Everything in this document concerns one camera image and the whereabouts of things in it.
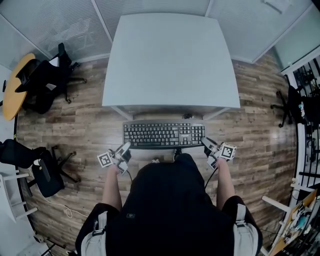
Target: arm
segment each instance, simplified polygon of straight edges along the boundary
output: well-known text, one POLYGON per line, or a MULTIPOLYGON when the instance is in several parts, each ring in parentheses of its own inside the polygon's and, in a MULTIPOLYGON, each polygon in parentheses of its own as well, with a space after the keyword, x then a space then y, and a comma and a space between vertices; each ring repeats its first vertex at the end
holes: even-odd
POLYGON ((117 175, 119 169, 116 165, 111 165, 106 173, 102 203, 113 206, 118 211, 122 209, 121 196, 118 186, 117 175))
POLYGON ((216 192, 216 206, 222 210, 225 202, 236 195, 234 185, 232 184, 231 175, 227 161, 219 158, 216 162, 218 167, 218 188, 216 192))

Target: hand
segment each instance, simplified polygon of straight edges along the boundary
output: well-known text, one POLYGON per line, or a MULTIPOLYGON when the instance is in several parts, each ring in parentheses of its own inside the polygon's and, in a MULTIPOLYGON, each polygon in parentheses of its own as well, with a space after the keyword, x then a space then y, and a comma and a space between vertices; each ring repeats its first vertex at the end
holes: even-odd
POLYGON ((218 169, 220 169, 222 166, 228 166, 226 159, 219 157, 216 161, 216 167, 218 167, 218 169))
POLYGON ((121 171, 119 170, 118 166, 116 166, 115 164, 110 165, 108 170, 107 170, 107 174, 118 175, 120 173, 121 173, 121 171))

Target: laminate floor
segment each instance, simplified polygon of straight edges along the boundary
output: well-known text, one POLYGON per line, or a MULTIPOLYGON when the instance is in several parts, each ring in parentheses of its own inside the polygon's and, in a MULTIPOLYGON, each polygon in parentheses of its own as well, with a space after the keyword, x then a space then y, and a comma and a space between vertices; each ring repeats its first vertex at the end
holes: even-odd
MULTIPOLYGON (((86 217, 73 212, 69 218, 65 207, 88 215, 94 205, 101 201, 106 169, 102 169, 97 155, 108 149, 116 149, 122 143, 123 117, 109 107, 101 107, 108 59, 83 63, 74 72, 84 77, 86 84, 71 84, 67 104, 63 96, 55 100, 49 112, 40 115, 21 110, 18 115, 17 139, 30 148, 59 145, 60 155, 76 151, 64 170, 73 177, 81 177, 81 183, 65 183, 65 189, 45 201, 37 186, 31 188, 33 197, 26 196, 27 206, 37 207, 31 214, 36 231, 67 249, 73 249, 77 234, 86 217)), ((236 193, 241 196, 261 229, 276 232, 282 213, 261 200, 267 195, 287 204, 290 183, 296 162, 296 129, 294 125, 279 128, 282 113, 270 109, 270 104, 281 104, 276 91, 288 94, 288 86, 280 75, 280 69, 272 53, 267 53, 256 64, 234 61, 241 109, 225 112, 206 125, 207 136, 218 142, 236 145, 234 160, 229 163, 236 193)), ((183 108, 131 107, 133 113, 142 111, 137 119, 180 119, 185 111, 195 113, 209 111, 183 108)), ((204 180, 211 175, 206 166, 203 147, 184 150, 194 158, 204 180)), ((171 161, 173 150, 132 150, 129 170, 133 177, 140 168, 154 157, 171 161)), ((119 177, 122 203, 130 191, 127 175, 119 177)), ((217 176, 206 189, 216 203, 217 176)), ((262 231, 264 245, 268 246, 274 234, 262 231)), ((54 248, 53 255, 65 255, 64 250, 54 248)))

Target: keyboard key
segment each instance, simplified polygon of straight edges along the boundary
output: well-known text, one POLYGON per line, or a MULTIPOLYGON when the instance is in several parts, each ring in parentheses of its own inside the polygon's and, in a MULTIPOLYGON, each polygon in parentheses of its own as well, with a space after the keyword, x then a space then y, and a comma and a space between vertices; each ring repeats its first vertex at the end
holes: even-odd
POLYGON ((138 143, 139 147, 152 147, 152 146, 160 146, 160 142, 153 142, 153 143, 138 143))

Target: round yellow table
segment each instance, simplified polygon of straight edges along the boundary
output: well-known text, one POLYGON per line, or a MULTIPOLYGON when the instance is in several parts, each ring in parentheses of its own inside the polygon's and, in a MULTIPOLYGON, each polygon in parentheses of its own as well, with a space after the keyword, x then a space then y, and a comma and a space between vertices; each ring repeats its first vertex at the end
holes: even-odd
POLYGON ((35 59, 36 56, 33 53, 29 53, 24 56, 12 71, 9 81, 6 83, 2 112, 4 119, 10 121, 19 112, 22 103, 24 102, 27 92, 15 92, 15 90, 21 85, 21 81, 17 78, 19 71, 30 61, 35 59))

